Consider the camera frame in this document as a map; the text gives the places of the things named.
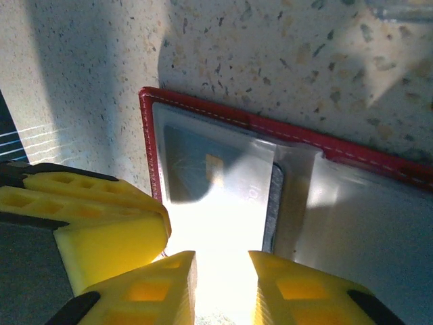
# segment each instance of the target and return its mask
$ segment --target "white stitching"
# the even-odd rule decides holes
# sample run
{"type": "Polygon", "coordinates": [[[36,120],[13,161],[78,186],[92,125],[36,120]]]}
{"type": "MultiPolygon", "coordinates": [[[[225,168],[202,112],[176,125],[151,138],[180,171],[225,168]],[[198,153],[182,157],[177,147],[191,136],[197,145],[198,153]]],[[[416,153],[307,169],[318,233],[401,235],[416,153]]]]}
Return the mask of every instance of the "white stitching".
{"type": "MultiPolygon", "coordinates": [[[[244,122],[241,122],[241,121],[238,121],[238,120],[232,119],[232,118],[225,118],[224,116],[217,115],[217,114],[215,114],[215,113],[211,113],[211,112],[207,112],[207,111],[205,111],[205,110],[200,110],[199,108],[195,108],[195,107],[193,107],[193,106],[188,106],[188,105],[185,105],[185,104],[182,104],[182,103],[176,102],[176,101],[174,101],[174,100],[168,100],[168,99],[165,99],[165,98],[163,98],[163,97],[159,97],[159,96],[157,96],[157,95],[152,95],[152,94],[150,94],[150,93],[145,93],[145,94],[143,94],[143,97],[156,98],[157,100],[161,100],[161,101],[163,101],[163,102],[169,102],[169,103],[172,103],[172,104],[175,104],[175,105],[179,105],[179,106],[183,106],[183,107],[186,107],[186,108],[189,108],[189,109],[195,110],[196,112],[201,112],[201,113],[204,113],[204,114],[206,114],[206,115],[215,116],[215,117],[217,117],[217,118],[220,118],[220,119],[223,119],[223,120],[226,120],[226,121],[234,122],[234,123],[236,123],[236,124],[240,124],[240,125],[248,126],[248,123],[244,123],[244,122]]],[[[146,122],[146,124],[147,124],[147,114],[144,114],[144,119],[145,119],[145,122],[146,122]]],[[[311,141],[309,141],[309,140],[307,140],[307,139],[303,139],[303,138],[301,138],[301,137],[297,137],[297,136],[295,136],[295,135],[290,135],[290,134],[286,134],[286,133],[277,132],[277,131],[274,131],[274,130],[271,130],[271,129],[267,129],[267,128],[265,128],[265,127],[261,127],[260,125],[254,125],[254,124],[251,124],[251,126],[252,126],[252,127],[256,127],[256,128],[258,128],[258,129],[265,130],[265,131],[267,131],[267,132],[271,132],[271,133],[276,133],[276,134],[278,134],[278,135],[282,135],[282,136],[287,137],[287,138],[289,138],[289,139],[290,139],[290,138],[291,138],[291,139],[297,139],[297,140],[300,140],[300,141],[302,141],[302,142],[304,142],[304,143],[306,143],[306,144],[311,144],[311,143],[312,143],[311,141]]],[[[347,155],[347,156],[349,156],[349,157],[353,157],[353,158],[359,159],[359,160],[361,160],[361,161],[368,162],[368,163],[370,163],[370,164],[372,164],[372,165],[382,166],[382,168],[388,169],[389,171],[392,171],[393,173],[396,173],[397,175],[400,175],[401,177],[406,177],[406,178],[412,179],[413,181],[416,181],[417,183],[426,183],[426,184],[428,184],[429,186],[432,186],[432,187],[433,187],[433,183],[427,183],[427,182],[423,181],[422,179],[418,179],[418,178],[415,178],[415,177],[409,177],[408,175],[406,175],[406,174],[404,174],[404,173],[400,173],[400,172],[397,171],[396,169],[393,169],[393,168],[391,168],[391,167],[389,167],[389,166],[386,166],[386,165],[381,165],[380,163],[378,163],[378,162],[376,162],[376,161],[374,161],[374,160],[367,160],[367,159],[365,159],[365,158],[362,158],[362,157],[359,157],[359,156],[355,156],[355,155],[353,155],[353,154],[349,154],[348,152],[341,151],[340,149],[337,149],[337,148],[331,148],[331,147],[328,147],[328,146],[321,146],[320,144],[318,144],[318,143],[316,143],[316,142],[313,142],[313,145],[318,146],[318,147],[320,147],[320,148],[325,148],[325,149],[327,149],[327,150],[333,150],[333,151],[338,152],[338,153],[341,153],[341,154],[345,154],[345,155],[347,155]]],[[[150,160],[153,162],[152,152],[150,152],[150,160]]]]}

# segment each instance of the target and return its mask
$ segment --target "granite countertop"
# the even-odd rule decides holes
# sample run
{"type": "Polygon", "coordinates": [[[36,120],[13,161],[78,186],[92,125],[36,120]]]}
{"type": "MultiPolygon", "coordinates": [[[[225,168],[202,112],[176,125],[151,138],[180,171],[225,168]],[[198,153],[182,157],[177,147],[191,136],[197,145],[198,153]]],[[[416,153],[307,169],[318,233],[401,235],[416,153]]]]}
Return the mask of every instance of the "granite countertop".
{"type": "Polygon", "coordinates": [[[145,85],[433,163],[432,26],[363,1],[14,0],[0,15],[0,88],[33,163],[149,192],[145,85]]]}

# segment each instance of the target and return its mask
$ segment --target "speckled countertop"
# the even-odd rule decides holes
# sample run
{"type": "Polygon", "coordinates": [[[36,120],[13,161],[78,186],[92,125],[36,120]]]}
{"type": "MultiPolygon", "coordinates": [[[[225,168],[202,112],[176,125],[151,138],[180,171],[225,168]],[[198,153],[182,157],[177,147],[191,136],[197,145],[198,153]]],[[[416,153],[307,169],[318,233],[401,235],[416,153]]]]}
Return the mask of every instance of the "speckled countertop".
{"type": "Polygon", "coordinates": [[[433,163],[432,25],[363,1],[11,0],[0,17],[0,89],[34,163],[149,192],[144,85],[433,163]]]}

